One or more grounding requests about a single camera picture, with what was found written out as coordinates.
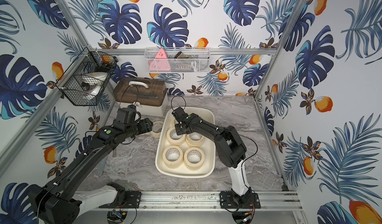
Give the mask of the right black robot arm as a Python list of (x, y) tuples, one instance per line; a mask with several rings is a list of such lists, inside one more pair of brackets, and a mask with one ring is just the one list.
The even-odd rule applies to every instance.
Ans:
[(172, 115), (177, 121), (178, 135), (198, 133), (214, 142), (220, 161), (229, 169), (232, 192), (239, 198), (250, 195), (252, 190), (244, 168), (247, 148), (237, 130), (233, 126), (225, 128), (207, 122), (195, 113), (187, 114), (181, 107), (173, 110)]

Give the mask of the white plastic storage tray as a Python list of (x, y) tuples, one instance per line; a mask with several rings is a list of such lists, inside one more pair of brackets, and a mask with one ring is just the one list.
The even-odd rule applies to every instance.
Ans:
[[(175, 127), (176, 123), (177, 122), (172, 115), (172, 110), (169, 110), (165, 117), (163, 129), (162, 129), (158, 147), (157, 147), (156, 160), (155, 160), (157, 170), (162, 174), (173, 176), (173, 177), (179, 177), (179, 178), (195, 178), (196, 179), (196, 178), (204, 178), (209, 176), (213, 172), (215, 167), (216, 149), (215, 149), (214, 142), (207, 138), (205, 138), (204, 145), (202, 145), (201, 147), (198, 147), (205, 154), (205, 162), (203, 166), (201, 167), (201, 169), (196, 171), (189, 170), (185, 166), (184, 161), (183, 161), (183, 164), (176, 169), (169, 169), (165, 165), (162, 159), (162, 153), (165, 150), (165, 148), (171, 146), (171, 144), (169, 144), (166, 138), (166, 133), (171, 127)], [(178, 146), (182, 149), (183, 155), (185, 154), (187, 149), (189, 149), (190, 147), (193, 147), (193, 146), (189, 146), (186, 143), (186, 141), (184, 144), (178, 145)]]

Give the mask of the white item in basket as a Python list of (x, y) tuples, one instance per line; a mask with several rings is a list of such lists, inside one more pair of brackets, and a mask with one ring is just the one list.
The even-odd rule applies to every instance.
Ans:
[(107, 73), (105, 72), (88, 73), (82, 75), (81, 87), (84, 89), (87, 99), (92, 99), (98, 95), (106, 78)]

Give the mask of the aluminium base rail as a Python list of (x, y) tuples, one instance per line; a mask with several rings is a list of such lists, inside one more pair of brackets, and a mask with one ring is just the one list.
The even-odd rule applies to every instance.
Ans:
[(137, 209), (139, 211), (302, 211), (296, 192), (257, 191), (240, 203), (230, 191), (113, 191), (107, 186), (75, 194), (80, 213), (96, 208)]

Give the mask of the cream masking tape roll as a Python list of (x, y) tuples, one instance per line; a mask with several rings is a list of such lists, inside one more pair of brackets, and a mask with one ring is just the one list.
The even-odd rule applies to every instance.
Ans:
[(190, 147), (184, 154), (184, 164), (192, 171), (201, 169), (205, 162), (205, 154), (198, 147)]
[(153, 123), (152, 131), (150, 132), (150, 134), (154, 138), (156, 138), (156, 139), (160, 138), (161, 132), (162, 132), (162, 129), (163, 129), (163, 125), (164, 125), (164, 122), (162, 122), (162, 121), (155, 121)]
[(178, 135), (176, 129), (171, 127), (166, 133), (166, 138), (171, 145), (182, 145), (185, 143), (186, 135)]
[(189, 146), (201, 147), (205, 143), (205, 137), (199, 133), (193, 132), (186, 135), (186, 143)]
[(163, 151), (162, 159), (169, 169), (176, 169), (183, 164), (183, 151), (179, 146), (171, 145)]

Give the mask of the pink triangular item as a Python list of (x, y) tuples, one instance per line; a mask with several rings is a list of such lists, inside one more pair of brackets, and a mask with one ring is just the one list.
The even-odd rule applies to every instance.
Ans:
[(165, 73), (171, 71), (171, 66), (164, 49), (160, 49), (154, 59), (149, 60), (149, 72)]

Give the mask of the brown lidded storage case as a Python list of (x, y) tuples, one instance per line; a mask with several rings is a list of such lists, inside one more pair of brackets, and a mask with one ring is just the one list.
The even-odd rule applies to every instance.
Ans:
[(161, 117), (168, 105), (164, 81), (145, 78), (123, 78), (113, 90), (121, 108), (133, 104), (142, 115)]

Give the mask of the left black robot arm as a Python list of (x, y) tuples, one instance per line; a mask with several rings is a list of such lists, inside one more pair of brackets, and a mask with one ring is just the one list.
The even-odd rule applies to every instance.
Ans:
[(67, 168), (45, 186), (31, 185), (28, 199), (37, 216), (48, 224), (71, 224), (74, 220), (96, 207), (111, 203), (124, 190), (105, 186), (77, 195), (76, 191), (89, 173), (109, 153), (127, 138), (152, 131), (150, 119), (137, 119), (134, 105), (117, 111), (112, 126), (100, 128), (92, 137), (87, 148)]

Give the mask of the white mesh wall basket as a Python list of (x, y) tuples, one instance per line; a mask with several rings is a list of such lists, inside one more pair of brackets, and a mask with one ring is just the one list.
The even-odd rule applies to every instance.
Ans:
[(160, 49), (165, 50), (171, 66), (171, 71), (158, 74), (202, 73), (208, 70), (210, 60), (209, 48), (146, 48), (144, 58), (146, 59), (147, 64), (150, 59), (155, 58)]

